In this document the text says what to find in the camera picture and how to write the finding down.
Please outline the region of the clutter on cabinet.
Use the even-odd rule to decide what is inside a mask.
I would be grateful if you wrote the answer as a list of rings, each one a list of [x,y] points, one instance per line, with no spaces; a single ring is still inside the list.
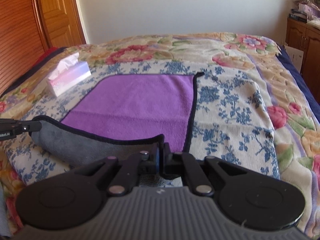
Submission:
[[[319,29],[319,0],[293,0],[289,18]]]

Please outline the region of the blue floral white towel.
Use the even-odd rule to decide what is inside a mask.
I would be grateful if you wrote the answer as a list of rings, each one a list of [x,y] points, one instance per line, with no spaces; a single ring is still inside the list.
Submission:
[[[278,178],[274,127],[265,106],[269,96],[258,82],[259,74],[219,63],[145,61],[103,65],[61,96],[44,96],[24,120],[45,115],[61,121],[99,81],[112,75],[196,73],[202,76],[197,80],[195,118],[187,152],[196,159],[212,155]],[[2,148],[27,185],[73,168],[35,145],[28,133],[5,141]]]

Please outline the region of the pink white tissue pack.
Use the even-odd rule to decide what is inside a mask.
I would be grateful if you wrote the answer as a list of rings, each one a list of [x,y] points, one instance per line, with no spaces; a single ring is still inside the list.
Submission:
[[[47,76],[47,86],[55,97],[91,76],[88,63],[80,61],[79,56],[79,53],[74,53],[60,60],[57,67]]]

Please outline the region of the wooden side cabinet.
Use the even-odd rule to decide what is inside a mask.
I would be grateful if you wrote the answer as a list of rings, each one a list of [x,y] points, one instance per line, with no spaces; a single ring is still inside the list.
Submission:
[[[285,42],[288,46],[303,52],[300,73],[311,94],[319,101],[319,29],[288,18]]]

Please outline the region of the purple grey microfiber towel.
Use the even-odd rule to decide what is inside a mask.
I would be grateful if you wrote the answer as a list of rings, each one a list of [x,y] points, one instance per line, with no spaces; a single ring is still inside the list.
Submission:
[[[109,156],[123,160],[155,143],[187,152],[201,76],[112,75],[99,81],[61,121],[37,116],[42,127],[30,136],[35,145],[72,167]]]

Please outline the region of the white paper bag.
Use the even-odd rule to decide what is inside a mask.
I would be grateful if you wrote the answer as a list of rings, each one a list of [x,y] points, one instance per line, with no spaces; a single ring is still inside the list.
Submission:
[[[302,50],[290,47],[285,45],[284,46],[292,64],[294,65],[295,69],[300,73],[303,64],[303,56],[304,52]]]

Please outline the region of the floral bed blanket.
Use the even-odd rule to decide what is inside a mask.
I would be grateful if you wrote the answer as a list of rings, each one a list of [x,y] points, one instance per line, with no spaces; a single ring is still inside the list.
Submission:
[[[208,33],[135,36],[70,47],[1,98],[1,117],[24,118],[50,95],[45,75],[72,53],[79,53],[91,71],[113,63],[179,61],[219,63],[258,73],[258,82],[269,96],[265,106],[274,127],[278,178],[302,190],[306,208],[298,226],[310,238],[319,239],[319,104],[276,42],[263,36]]]

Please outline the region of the wooden wardrobe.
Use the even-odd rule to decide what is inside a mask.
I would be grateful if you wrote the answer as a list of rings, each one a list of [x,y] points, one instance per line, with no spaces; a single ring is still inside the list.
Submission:
[[[76,0],[1,0],[1,92],[50,48],[85,42]]]

